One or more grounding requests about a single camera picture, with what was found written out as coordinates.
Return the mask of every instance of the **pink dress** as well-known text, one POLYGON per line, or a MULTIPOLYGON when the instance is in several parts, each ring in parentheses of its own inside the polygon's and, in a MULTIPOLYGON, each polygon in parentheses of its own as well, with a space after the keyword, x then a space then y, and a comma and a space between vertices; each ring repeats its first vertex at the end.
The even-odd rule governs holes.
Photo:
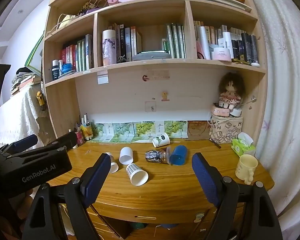
POLYGON ((237 104, 240 102, 241 97, 234 92, 226 91, 220 94, 219 99, 228 104, 237 104))

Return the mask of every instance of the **printed fabric bag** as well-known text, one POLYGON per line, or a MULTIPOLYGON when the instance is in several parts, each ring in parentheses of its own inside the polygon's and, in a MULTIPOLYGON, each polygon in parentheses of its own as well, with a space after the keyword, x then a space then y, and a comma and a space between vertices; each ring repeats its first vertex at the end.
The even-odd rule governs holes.
POLYGON ((241 133, 243 117, 211 116, 209 135, 216 143, 231 143, 241 133))

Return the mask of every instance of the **white paper cup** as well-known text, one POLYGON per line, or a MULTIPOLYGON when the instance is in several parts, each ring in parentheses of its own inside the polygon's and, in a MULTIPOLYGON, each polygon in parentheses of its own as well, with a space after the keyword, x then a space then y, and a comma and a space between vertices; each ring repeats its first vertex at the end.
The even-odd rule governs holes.
POLYGON ((130 147, 123 147, 120 151, 119 162, 128 165, 133 163, 133 152, 130 147))
POLYGON ((110 168, 109 173, 115 173, 119 169, 119 166, 115 162, 114 157, 112 156, 112 154, 110 152, 107 152, 106 154, 108 154, 111 159, 111 168, 110 168))
POLYGON ((158 137, 154 137, 152 139, 152 144, 154 147, 160 147, 160 146, 164 146, 170 143, 170 139, 168 134, 163 133, 162 135, 158 136, 158 137))
POLYGON ((253 181, 253 174, 258 166, 258 160, 249 154, 241 155, 235 170, 238 179, 244 180, 244 183, 250 185, 253 181))
POLYGON ((133 186, 141 186, 145 184, 149 178, 148 173, 134 163, 129 164, 126 171, 133 186))

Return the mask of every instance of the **white cloth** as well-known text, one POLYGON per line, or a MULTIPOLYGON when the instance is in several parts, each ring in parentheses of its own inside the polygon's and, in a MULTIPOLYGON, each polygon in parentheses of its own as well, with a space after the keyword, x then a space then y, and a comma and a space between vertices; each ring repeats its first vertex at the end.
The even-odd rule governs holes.
POLYGON ((18 94, 0 106, 0 146, 21 140, 35 134, 38 143, 30 149, 43 146, 39 135, 37 118, 48 117, 48 111, 41 111, 37 92, 40 85, 23 88, 18 94))
POLYGON ((300 234, 300 11, 292 0, 254 0, 268 60, 266 110, 256 157, 275 185, 269 191, 284 240, 300 234))

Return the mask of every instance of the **mug handle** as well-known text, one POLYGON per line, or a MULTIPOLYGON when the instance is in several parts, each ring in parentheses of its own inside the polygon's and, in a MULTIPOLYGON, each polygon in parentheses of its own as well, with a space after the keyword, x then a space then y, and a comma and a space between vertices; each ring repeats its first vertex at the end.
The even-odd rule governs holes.
POLYGON ((251 182, 253 181, 253 174, 254 174, 253 170, 249 169, 249 177, 244 179, 245 184, 247 185, 251 184, 251 182))

